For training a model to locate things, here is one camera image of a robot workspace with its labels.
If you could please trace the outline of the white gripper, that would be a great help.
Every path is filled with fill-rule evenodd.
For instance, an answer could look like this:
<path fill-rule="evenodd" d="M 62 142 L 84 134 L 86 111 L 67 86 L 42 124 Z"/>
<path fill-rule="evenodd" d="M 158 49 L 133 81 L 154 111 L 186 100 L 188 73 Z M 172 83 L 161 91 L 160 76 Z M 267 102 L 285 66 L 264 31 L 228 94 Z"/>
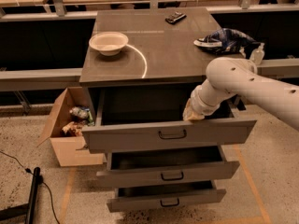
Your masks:
<path fill-rule="evenodd" d="M 187 101 L 184 111 L 184 120 L 202 120 L 204 116 L 212 115 L 220 106 L 219 105 L 208 105 L 204 102 L 200 96 L 202 86 L 197 86 L 191 93 L 190 100 Z"/>

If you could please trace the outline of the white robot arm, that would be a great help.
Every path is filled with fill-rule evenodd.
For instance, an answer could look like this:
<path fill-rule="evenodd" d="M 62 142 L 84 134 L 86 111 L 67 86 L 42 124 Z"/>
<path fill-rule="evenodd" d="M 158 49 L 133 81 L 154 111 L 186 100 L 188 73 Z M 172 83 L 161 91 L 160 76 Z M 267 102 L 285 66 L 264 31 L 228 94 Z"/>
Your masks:
<path fill-rule="evenodd" d="M 206 68 L 206 80 L 191 93 L 183 111 L 184 120 L 212 115 L 220 103 L 235 95 L 299 130 L 299 87 L 257 74 L 256 64 L 247 59 L 220 57 Z"/>

